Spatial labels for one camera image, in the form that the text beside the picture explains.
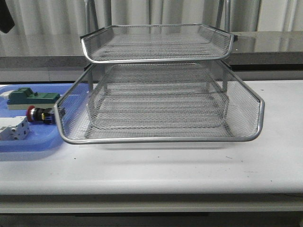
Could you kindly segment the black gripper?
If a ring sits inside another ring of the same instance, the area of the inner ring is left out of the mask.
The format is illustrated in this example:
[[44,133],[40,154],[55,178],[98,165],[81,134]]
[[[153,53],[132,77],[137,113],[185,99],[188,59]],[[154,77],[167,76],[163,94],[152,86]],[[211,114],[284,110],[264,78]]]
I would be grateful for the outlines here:
[[6,1],[0,0],[0,31],[7,34],[14,26],[15,22],[11,16]]

